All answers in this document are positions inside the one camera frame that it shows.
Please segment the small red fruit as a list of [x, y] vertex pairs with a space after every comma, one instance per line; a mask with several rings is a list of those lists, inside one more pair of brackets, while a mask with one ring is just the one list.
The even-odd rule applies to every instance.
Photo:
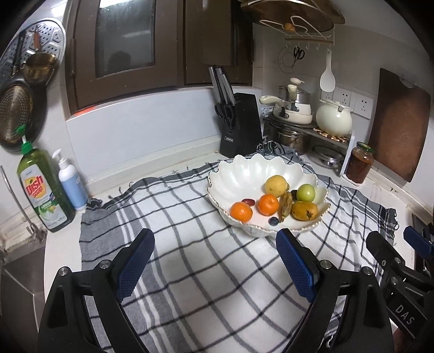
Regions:
[[245, 203], [245, 204], [247, 204], [247, 205], [249, 205], [250, 207], [253, 207], [256, 204], [255, 200], [252, 199], [252, 198], [244, 198], [242, 200], [242, 202]]

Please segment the spotted banana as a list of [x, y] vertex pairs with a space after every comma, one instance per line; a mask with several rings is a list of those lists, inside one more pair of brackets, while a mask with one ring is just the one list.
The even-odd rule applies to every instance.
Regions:
[[291, 213], [293, 197], [291, 192], [285, 192], [280, 196], [280, 205], [278, 210], [279, 221], [283, 222]]

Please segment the white scalloped fruit bowl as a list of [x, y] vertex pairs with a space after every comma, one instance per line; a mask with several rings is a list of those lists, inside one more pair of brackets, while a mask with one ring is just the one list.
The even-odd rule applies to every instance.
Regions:
[[208, 176], [208, 198], [221, 218], [256, 238], [283, 228], [298, 233], [318, 226], [330, 208], [315, 174], [281, 157], [235, 156]]

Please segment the hanging brass ladle pot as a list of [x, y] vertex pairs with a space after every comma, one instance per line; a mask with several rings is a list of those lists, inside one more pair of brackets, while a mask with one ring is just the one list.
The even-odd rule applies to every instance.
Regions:
[[30, 85], [47, 85], [51, 79], [58, 59], [50, 53], [42, 52], [38, 29], [33, 34], [35, 53], [27, 58], [24, 63], [24, 79]]

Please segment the orange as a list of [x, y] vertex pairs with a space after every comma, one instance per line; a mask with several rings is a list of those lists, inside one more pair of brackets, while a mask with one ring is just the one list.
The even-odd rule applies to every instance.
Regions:
[[264, 194], [257, 201], [257, 210], [263, 216], [273, 216], [279, 209], [280, 203], [272, 194]]
[[247, 203], [238, 201], [231, 206], [229, 214], [234, 219], [246, 223], [251, 219], [253, 212]]

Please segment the glass jar red sauce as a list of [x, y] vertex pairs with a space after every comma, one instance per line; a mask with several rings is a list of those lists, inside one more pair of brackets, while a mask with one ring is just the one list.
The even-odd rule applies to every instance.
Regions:
[[353, 148], [346, 169], [346, 177], [356, 184], [362, 184], [374, 163], [374, 150], [358, 141]]

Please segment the yellow mango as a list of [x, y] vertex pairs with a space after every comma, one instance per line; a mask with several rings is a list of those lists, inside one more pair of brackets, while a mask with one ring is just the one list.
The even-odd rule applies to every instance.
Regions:
[[318, 217], [318, 207], [310, 201], [296, 201], [291, 208], [291, 215], [296, 220], [314, 220]]

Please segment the cream ceramic pot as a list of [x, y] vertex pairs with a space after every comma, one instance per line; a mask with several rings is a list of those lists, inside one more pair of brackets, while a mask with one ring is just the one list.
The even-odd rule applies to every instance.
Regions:
[[315, 114], [318, 127], [336, 137], [347, 136], [352, 131], [352, 109], [328, 99], [320, 99]]

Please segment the steel pot under shelf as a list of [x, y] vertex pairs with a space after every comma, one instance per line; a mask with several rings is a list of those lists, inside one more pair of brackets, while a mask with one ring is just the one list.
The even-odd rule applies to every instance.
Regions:
[[310, 135], [287, 128], [278, 127], [275, 124], [269, 126], [270, 138], [284, 146], [291, 147], [299, 155], [305, 155], [310, 147]]

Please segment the dark blue plum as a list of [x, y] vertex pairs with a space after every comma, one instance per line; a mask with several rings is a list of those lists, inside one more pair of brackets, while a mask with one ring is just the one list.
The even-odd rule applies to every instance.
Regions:
[[271, 217], [271, 218], [269, 219], [269, 224], [270, 224], [271, 226], [276, 226], [278, 223], [279, 223], [279, 219], [276, 218], [276, 217]]

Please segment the metal kitchen shelf rack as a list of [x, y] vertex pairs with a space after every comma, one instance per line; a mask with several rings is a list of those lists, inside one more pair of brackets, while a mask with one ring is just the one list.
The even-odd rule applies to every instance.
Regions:
[[326, 132], [323, 132], [314, 123], [308, 125], [290, 124], [288, 122], [276, 119], [271, 112], [265, 112], [264, 114], [262, 114], [261, 118], [264, 124], [263, 135], [264, 137], [267, 137], [269, 140], [272, 140], [269, 135], [270, 124], [275, 124], [278, 127], [287, 128], [298, 132], [304, 132], [305, 134], [310, 135], [310, 147], [306, 155], [314, 163], [316, 163], [317, 165], [321, 165], [324, 168], [327, 167], [321, 164], [321, 162], [318, 160], [316, 155], [312, 152], [312, 147], [315, 145], [321, 145], [339, 151], [345, 157], [342, 166], [339, 167], [338, 169], [331, 169], [331, 168], [328, 169], [333, 170], [339, 177], [343, 177], [347, 182], [349, 182], [355, 188], [361, 188], [363, 186], [364, 182], [362, 184], [356, 184], [346, 177], [346, 169], [349, 162], [349, 158], [353, 148], [356, 146], [356, 138], [353, 133], [343, 137], [336, 137], [334, 135], [330, 135]]

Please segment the yellow lemon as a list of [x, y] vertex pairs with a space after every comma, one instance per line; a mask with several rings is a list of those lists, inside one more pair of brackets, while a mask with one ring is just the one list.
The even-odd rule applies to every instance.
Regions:
[[266, 194], [272, 194], [276, 198], [289, 190], [289, 184], [281, 175], [274, 175], [267, 179], [265, 183]]

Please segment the black knife block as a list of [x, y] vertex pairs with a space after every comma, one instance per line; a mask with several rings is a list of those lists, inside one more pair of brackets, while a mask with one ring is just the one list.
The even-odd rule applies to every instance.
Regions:
[[228, 130], [223, 120], [220, 153], [228, 158], [250, 155], [263, 141], [257, 97], [251, 93], [234, 93], [223, 68], [212, 65], [209, 74], [216, 95], [216, 104], [232, 105], [235, 111], [234, 127]]

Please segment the green apple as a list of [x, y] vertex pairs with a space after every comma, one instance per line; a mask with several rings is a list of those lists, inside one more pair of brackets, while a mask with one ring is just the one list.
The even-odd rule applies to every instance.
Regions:
[[315, 199], [315, 195], [315, 188], [311, 184], [301, 185], [296, 192], [296, 197], [299, 201], [312, 202]]

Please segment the green dish soap bottle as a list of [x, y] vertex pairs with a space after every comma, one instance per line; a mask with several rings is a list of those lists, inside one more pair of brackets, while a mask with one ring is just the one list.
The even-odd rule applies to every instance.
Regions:
[[69, 225], [76, 214], [58, 179], [58, 167], [47, 151], [27, 140], [24, 125], [16, 132], [21, 139], [22, 158], [17, 175], [23, 191], [47, 230], [57, 232]]

